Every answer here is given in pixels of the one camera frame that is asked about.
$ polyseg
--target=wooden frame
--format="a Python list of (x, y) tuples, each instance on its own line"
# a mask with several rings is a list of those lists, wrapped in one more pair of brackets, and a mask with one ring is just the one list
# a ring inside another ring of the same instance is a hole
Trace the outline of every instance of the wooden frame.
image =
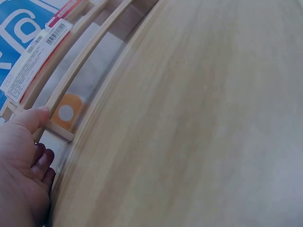
[[(30, 109), (66, 53), (90, 24), (96, 22), (100, 25), (100, 28), (69, 67), (46, 103), (46, 106), (50, 109), (51, 119), (65, 92), (105, 34), (110, 31), (120, 39), (125, 40), (157, 1), (158, 0), (101, 0), (95, 4), (87, 0), (86, 4), (83, 4), (81, 8), (67, 18), (68, 21), (74, 23), (71, 33), (60, 44), (60, 48), (57, 48), (53, 52), (50, 59), (37, 74), (27, 89), (21, 103), (18, 106), (14, 106), (13, 102), (7, 99), (0, 111), (0, 116), (8, 121), (13, 114), (18, 114), (25, 109)], [(70, 131), (50, 120), (47, 122), (45, 129), (54, 132), (68, 142), (73, 140), (74, 135)], [(35, 142), (40, 141), (45, 129), (39, 129), (34, 134)]]

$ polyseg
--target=curved wooden slat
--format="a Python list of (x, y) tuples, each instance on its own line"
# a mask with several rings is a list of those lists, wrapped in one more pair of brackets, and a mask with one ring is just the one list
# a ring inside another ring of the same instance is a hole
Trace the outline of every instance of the curved wooden slat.
[(90, 26), (92, 22), (99, 16), (99, 14), (105, 9), (109, 0), (102, 0), (96, 4), (83, 18), (81, 18), (77, 24), (75, 24), (71, 33), (65, 38), (60, 48), (56, 49), (51, 58), (47, 61), (45, 66), (37, 74), (36, 79), (31, 83), (26, 91), (25, 97), (19, 104), (17, 112), (21, 112), (23, 109), (29, 109), (33, 106), (34, 102), (38, 98), (43, 87), (49, 80), (50, 76), (57, 68), (66, 53), (75, 44), (78, 38), (84, 33), (84, 31)]
[[(99, 44), (101, 39), (105, 36), (105, 34), (109, 31), (112, 25), (119, 19), (119, 17), (125, 12), (126, 9), (132, 4), (133, 0), (124, 0), (117, 9), (108, 17), (108, 19), (103, 23), (103, 25), (97, 30), (95, 35), (89, 40), (88, 44), (85, 48), (80, 52), (75, 61), (71, 64), (58, 86), (54, 90), (52, 96), (49, 98), (46, 106), (50, 109), (50, 118), (54, 114), (56, 108), (58, 107), (60, 101), (62, 100), (65, 92), (75, 79), (76, 75), (82, 68), (83, 64), (86, 62), (88, 57), (94, 51), (96, 46)], [(44, 129), (39, 129), (35, 135), (34, 139), (38, 142)]]

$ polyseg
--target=light wood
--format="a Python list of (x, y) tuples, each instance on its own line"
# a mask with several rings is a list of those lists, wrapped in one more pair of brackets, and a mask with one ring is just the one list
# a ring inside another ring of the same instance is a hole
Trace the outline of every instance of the light wood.
[(72, 134), (68, 130), (60, 127), (59, 125), (57, 125), (56, 123), (54, 123), (50, 120), (47, 121), (46, 128), (48, 130), (50, 130), (51, 132), (57, 134), (62, 139), (66, 140), (67, 142), (71, 142), (74, 139), (74, 134)]
[(160, 0), (65, 151), (53, 226), (301, 226), (302, 37), (294, 0)]
[[(110, 33), (125, 40), (130, 32), (145, 17), (158, 0), (133, 0), (132, 5), (118, 19), (110, 29)], [(114, 10), (123, 2), (123, 0), (111, 0), (106, 10), (96, 19), (96, 23), (102, 25)]]
[[(127, 10), (133, 0), (124, 0), (116, 10), (108, 17), (108, 19), (100, 26), (94, 36), (88, 41), (88, 44), (82, 49), (78, 57), (71, 64), (65, 75), (62, 77), (58, 86), (54, 90), (53, 94), (46, 103), (46, 106), (50, 110), (50, 118), (53, 116), (56, 108), (62, 100), (65, 92), (70, 87), (71, 83), (75, 79), (76, 75), (82, 68), (83, 64), (89, 58), (101, 39), (109, 31), (111, 26), (119, 19), (119, 17)], [(35, 141), (39, 141), (43, 135), (44, 129), (41, 128), (35, 134)]]

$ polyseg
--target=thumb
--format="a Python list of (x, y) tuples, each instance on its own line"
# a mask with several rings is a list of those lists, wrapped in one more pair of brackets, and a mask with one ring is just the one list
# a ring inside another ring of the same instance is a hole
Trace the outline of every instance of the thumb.
[(17, 124), (26, 128), (31, 134), (43, 126), (45, 126), (49, 117), (49, 110), (42, 106), (39, 109), (30, 109), (22, 111), (19, 115), (7, 122), (10, 124)]

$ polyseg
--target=finger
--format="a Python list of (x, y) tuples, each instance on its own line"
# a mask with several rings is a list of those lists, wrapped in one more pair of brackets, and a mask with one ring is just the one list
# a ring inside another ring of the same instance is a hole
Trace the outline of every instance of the finger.
[(17, 124), (25, 127), (31, 134), (45, 126), (49, 116), (47, 107), (42, 106), (39, 109), (30, 109), (22, 111), (18, 116), (13, 118), (8, 124)]
[(42, 155), (44, 154), (46, 148), (45, 145), (42, 143), (39, 143), (37, 145), (35, 145), (35, 154), (34, 154), (34, 158), (31, 164), (31, 167), (36, 164), (36, 162), (42, 157)]
[(53, 185), (53, 180), (55, 178), (55, 171), (54, 169), (52, 168), (48, 168), (43, 180), (42, 180), (42, 183), (43, 183), (43, 187), (46, 189), (46, 191), (49, 193), (51, 188), (52, 188), (52, 185)]
[(42, 157), (32, 166), (32, 171), (34, 173), (34, 178), (41, 181), (44, 178), (49, 166), (53, 162), (54, 153), (50, 149), (46, 149)]

